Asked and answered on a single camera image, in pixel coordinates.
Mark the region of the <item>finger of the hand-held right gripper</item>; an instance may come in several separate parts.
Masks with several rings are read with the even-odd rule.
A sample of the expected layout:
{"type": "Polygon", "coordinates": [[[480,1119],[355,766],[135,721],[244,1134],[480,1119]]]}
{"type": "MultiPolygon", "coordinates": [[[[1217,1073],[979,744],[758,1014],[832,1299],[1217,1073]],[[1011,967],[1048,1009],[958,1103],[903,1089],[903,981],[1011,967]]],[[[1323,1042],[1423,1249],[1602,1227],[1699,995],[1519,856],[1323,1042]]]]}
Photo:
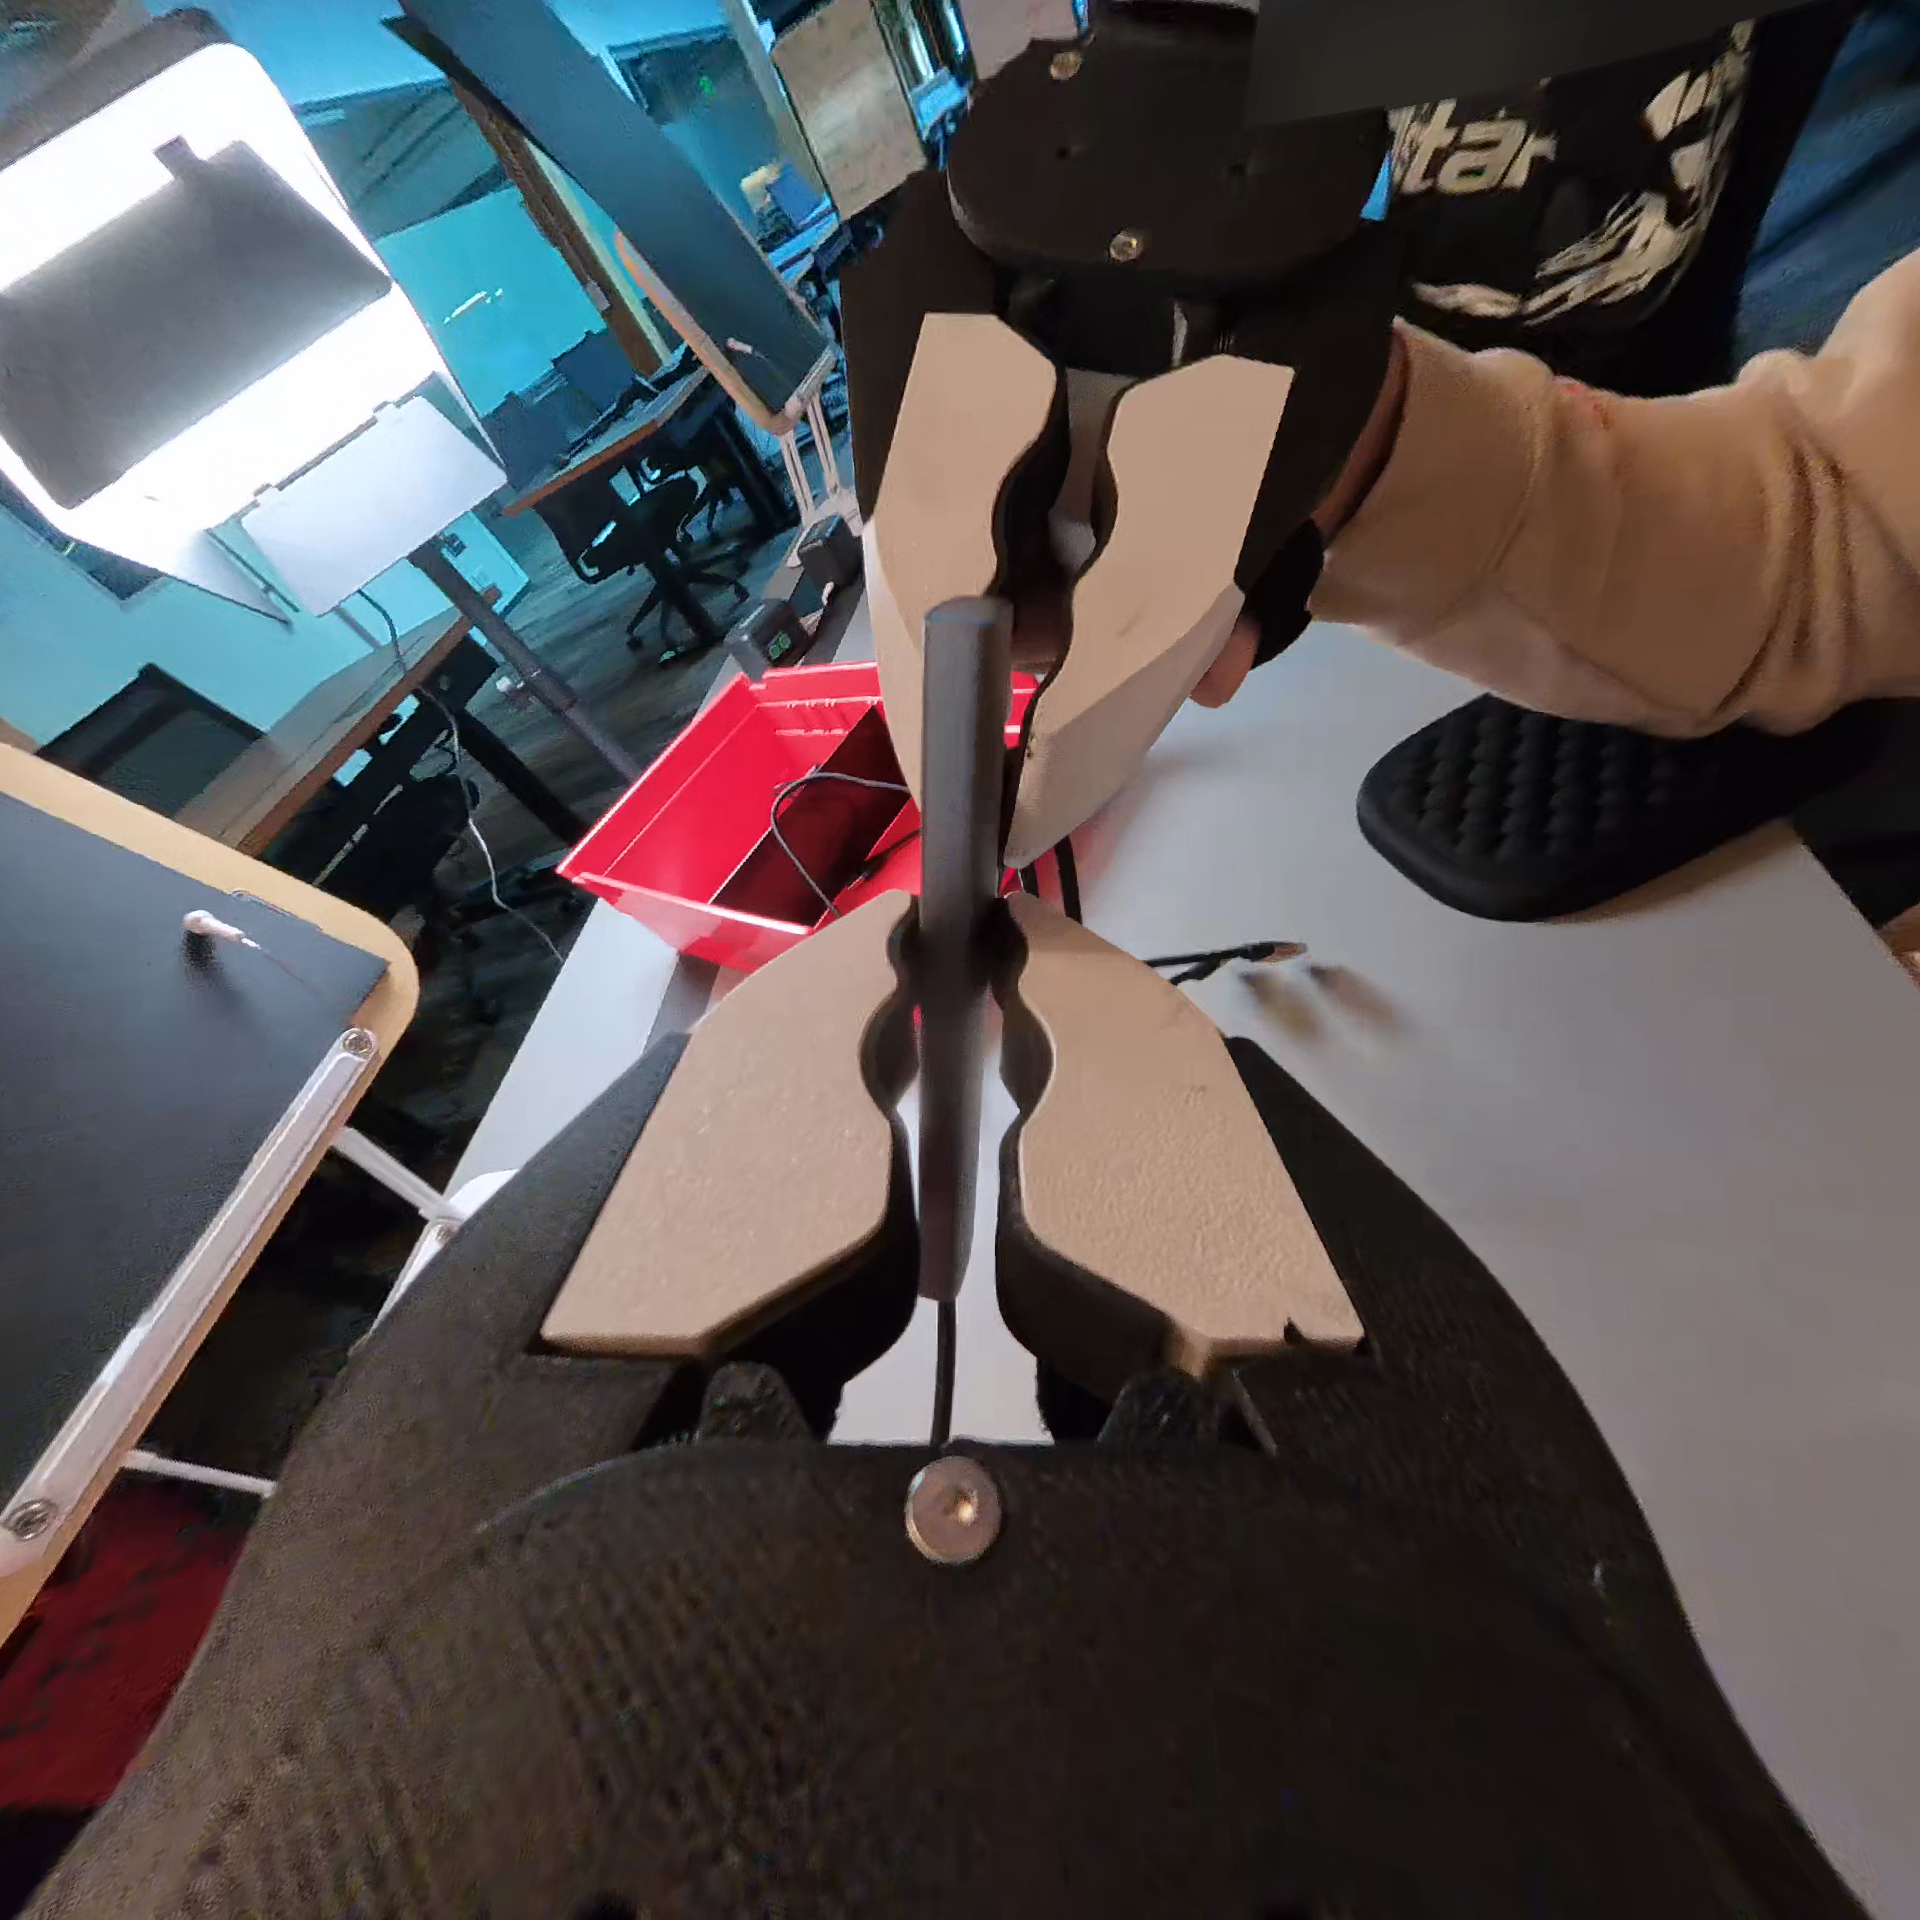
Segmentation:
{"type": "Polygon", "coordinates": [[[1119,396],[1113,526],[1068,592],[1065,651],[1029,708],[1008,867],[1112,805],[1219,659],[1293,384],[1291,366],[1204,357],[1119,396]]]}
{"type": "Polygon", "coordinates": [[[924,622],[1014,576],[1011,492],[1039,460],[1062,373],[991,315],[924,319],[877,501],[864,514],[877,700],[900,778],[924,801],[924,622]]]}

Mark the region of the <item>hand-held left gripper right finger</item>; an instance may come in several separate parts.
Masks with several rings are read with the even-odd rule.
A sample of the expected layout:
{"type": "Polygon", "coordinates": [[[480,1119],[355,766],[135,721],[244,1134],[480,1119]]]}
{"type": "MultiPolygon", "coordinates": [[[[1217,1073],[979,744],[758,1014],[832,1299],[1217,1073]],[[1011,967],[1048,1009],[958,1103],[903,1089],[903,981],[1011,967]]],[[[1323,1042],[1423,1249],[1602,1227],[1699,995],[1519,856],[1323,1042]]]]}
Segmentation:
{"type": "Polygon", "coordinates": [[[1016,891],[997,972],[997,1308],[1077,1388],[1211,1381],[1363,1323],[1222,1031],[1166,974],[1016,891]]]}

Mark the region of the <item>black cable blue-ring plug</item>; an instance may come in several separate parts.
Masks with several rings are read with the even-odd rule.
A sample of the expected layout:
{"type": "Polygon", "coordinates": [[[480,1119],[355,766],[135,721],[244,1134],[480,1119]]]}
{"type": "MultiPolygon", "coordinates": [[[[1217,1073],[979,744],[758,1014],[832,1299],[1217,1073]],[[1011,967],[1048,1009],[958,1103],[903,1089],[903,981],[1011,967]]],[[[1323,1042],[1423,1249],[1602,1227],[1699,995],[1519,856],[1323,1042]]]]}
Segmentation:
{"type": "Polygon", "coordinates": [[[1256,941],[1227,948],[1193,948],[1166,957],[1147,957],[1144,967],[1154,968],[1157,974],[1166,974],[1171,985],[1185,989],[1193,984],[1204,984],[1227,968],[1266,968],[1293,962],[1299,957],[1306,957],[1306,952],[1310,948],[1299,941],[1256,941]]]}

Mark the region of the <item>grey usb hub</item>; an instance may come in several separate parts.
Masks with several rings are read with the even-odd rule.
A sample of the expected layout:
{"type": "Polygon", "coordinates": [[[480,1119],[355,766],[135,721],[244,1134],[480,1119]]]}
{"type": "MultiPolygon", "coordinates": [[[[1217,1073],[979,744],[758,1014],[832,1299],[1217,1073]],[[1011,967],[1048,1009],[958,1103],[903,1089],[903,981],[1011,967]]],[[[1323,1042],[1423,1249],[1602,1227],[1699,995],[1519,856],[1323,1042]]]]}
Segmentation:
{"type": "Polygon", "coordinates": [[[924,891],[918,908],[921,1295],[948,1308],[975,1232],[989,924],[1002,887],[1011,607],[958,596],[924,620],[924,891]]]}

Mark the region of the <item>red plastic bin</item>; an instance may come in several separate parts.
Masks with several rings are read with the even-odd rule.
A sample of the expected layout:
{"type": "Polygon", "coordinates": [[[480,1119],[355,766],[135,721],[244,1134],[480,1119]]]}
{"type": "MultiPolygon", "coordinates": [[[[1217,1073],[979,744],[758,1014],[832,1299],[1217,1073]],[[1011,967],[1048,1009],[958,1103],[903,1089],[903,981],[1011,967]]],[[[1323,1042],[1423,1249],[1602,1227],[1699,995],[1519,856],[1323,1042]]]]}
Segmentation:
{"type": "MultiPolygon", "coordinates": [[[[758,839],[776,778],[811,766],[869,704],[882,708],[869,663],[734,680],[568,852],[562,876],[687,957],[744,974],[774,962],[837,917],[805,930],[721,908],[717,891],[758,839]]],[[[918,842],[856,890],[840,917],[889,891],[921,896],[924,819],[913,798],[907,826],[918,842]]]]}

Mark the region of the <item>person's right forearm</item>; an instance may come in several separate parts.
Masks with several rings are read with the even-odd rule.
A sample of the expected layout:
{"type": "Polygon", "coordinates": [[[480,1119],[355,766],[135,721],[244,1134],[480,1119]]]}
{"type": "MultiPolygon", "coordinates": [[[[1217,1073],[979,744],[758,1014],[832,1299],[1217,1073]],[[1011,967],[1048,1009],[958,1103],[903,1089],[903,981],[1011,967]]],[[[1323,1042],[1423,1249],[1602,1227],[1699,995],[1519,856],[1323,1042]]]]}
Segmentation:
{"type": "Polygon", "coordinates": [[[1918,700],[1914,252],[1819,352],[1682,399],[1397,340],[1397,431],[1326,546],[1315,620],[1657,737],[1918,700]]]}

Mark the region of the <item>person's right hand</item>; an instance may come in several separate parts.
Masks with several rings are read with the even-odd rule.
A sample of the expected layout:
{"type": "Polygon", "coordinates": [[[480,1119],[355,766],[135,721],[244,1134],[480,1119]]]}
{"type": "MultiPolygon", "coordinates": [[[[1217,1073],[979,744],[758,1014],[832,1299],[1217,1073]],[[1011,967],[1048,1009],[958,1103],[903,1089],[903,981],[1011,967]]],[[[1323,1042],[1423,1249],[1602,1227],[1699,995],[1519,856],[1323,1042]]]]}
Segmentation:
{"type": "Polygon", "coordinates": [[[1312,616],[1312,592],[1317,589],[1333,541],[1352,524],[1366,494],[1381,481],[1403,420],[1406,404],[1406,338],[1393,325],[1383,362],[1381,393],[1362,426],[1333,487],[1312,509],[1310,519],[1285,541],[1214,664],[1193,684],[1191,704],[1225,708],[1248,677],[1285,653],[1312,616]]]}

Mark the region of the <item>wooden office desk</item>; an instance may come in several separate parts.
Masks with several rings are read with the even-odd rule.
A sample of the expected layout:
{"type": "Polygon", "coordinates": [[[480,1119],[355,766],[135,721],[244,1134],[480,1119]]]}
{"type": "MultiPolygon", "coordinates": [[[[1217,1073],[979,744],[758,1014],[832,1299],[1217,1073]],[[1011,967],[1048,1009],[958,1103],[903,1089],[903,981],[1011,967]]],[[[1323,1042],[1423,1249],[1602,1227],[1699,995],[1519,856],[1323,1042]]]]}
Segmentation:
{"type": "Polygon", "coordinates": [[[309,691],[271,732],[244,747],[196,798],[179,823],[223,846],[261,859],[305,805],[355,755],[373,754],[376,732],[407,703],[443,704],[458,715],[460,758],[473,762],[559,846],[588,836],[588,820],[529,769],[498,732],[470,720],[473,695],[499,663],[458,613],[441,613],[394,643],[376,646],[309,691]]]}
{"type": "Polygon", "coordinates": [[[711,420],[734,424],[734,414],[735,401],[721,390],[721,384],[711,373],[690,373],[660,399],[640,404],[622,420],[615,420],[606,431],[595,434],[553,475],[544,478],[525,492],[518,492],[499,507],[499,514],[529,514],[541,502],[568,492],[575,482],[640,460],[647,447],[690,447],[693,434],[711,420]]]}

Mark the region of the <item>black office chair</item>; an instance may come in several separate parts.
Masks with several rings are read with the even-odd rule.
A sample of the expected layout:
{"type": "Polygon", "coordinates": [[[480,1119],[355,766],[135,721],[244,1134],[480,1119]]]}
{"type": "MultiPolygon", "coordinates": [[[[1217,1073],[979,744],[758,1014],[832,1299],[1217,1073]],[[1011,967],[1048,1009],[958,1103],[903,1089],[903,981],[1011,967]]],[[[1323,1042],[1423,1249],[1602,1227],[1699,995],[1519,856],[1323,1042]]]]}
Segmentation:
{"type": "Polygon", "coordinates": [[[596,472],[531,502],[582,586],[600,589],[643,575],[647,592],[624,622],[632,653],[644,651],[650,620],[660,629],[660,663],[676,663],[721,646],[721,622],[703,589],[721,589],[734,606],[751,600],[744,575],[751,546],[728,541],[714,514],[711,488],[680,475],[632,501],[596,472]]]}

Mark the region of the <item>wooden notice board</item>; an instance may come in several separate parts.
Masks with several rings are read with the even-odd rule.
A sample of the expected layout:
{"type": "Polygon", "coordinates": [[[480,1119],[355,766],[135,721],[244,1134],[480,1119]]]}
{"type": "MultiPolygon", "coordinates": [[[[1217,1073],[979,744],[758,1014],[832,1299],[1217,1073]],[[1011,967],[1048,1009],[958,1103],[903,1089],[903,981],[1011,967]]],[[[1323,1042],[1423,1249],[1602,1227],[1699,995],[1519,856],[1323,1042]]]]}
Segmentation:
{"type": "Polygon", "coordinates": [[[926,142],[873,2],[823,2],[774,45],[835,213],[853,221],[926,171],[926,142]]]}

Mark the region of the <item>black board wooden easel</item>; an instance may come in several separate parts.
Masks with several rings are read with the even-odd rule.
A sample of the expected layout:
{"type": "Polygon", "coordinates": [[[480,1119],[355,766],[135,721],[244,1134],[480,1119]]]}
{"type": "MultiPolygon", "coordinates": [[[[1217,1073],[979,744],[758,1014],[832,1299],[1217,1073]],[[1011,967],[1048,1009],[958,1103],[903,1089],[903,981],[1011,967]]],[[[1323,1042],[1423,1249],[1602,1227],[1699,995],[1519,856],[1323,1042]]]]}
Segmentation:
{"type": "Polygon", "coordinates": [[[595,204],[622,279],[782,447],[801,526],[860,531],[822,393],[840,349],[697,166],[548,2],[404,2],[390,32],[467,86],[595,204]]]}

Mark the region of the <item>printed black cloth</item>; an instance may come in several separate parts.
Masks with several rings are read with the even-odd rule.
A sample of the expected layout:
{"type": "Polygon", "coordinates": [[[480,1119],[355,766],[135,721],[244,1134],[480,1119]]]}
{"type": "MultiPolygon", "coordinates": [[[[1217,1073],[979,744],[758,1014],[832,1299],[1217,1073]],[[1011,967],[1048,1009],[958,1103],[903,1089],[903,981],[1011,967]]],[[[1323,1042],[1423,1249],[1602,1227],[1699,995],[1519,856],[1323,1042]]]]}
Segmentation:
{"type": "Polygon", "coordinates": [[[1741,271],[1792,147],[1792,18],[1390,112],[1400,315],[1637,399],[1728,374],[1741,271]]]}

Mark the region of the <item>dark light stand pole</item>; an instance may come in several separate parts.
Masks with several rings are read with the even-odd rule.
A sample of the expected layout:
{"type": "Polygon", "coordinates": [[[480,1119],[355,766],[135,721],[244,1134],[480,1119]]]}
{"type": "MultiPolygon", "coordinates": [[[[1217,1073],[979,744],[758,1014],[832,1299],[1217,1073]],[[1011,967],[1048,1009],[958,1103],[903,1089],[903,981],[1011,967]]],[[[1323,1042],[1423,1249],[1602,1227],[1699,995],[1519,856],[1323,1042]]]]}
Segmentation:
{"type": "Polygon", "coordinates": [[[421,572],[447,600],[460,610],[460,616],[484,633],[498,659],[504,659],[514,677],[525,684],[534,700],[552,710],[552,715],[576,737],[616,778],[634,783],[643,778],[640,762],[606,731],[606,724],[585,708],[579,693],[556,673],[541,653],[534,653],[522,636],[451,563],[441,536],[424,541],[407,556],[414,572],[421,572]]]}

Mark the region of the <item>white tablet stand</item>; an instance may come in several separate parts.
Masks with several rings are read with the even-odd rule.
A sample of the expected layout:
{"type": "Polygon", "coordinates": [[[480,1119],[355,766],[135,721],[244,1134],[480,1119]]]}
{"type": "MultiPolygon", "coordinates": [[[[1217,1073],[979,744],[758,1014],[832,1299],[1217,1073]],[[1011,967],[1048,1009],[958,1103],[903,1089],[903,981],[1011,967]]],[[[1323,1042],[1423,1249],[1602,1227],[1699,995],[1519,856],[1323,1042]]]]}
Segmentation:
{"type": "Polygon", "coordinates": [[[376,1073],[370,955],[191,887],[4,1009],[4,1576],[135,1415],[376,1073]]]}

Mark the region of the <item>black tablet tan rim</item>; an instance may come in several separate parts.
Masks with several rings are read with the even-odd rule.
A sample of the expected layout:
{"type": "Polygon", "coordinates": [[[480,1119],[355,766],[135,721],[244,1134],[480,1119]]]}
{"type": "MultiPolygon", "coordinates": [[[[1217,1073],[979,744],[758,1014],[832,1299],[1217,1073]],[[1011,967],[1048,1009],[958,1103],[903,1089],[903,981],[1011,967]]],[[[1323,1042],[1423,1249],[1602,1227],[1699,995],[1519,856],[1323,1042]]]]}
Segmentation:
{"type": "Polygon", "coordinates": [[[387,924],[4,747],[4,1636],[419,1004],[387,924]]]}

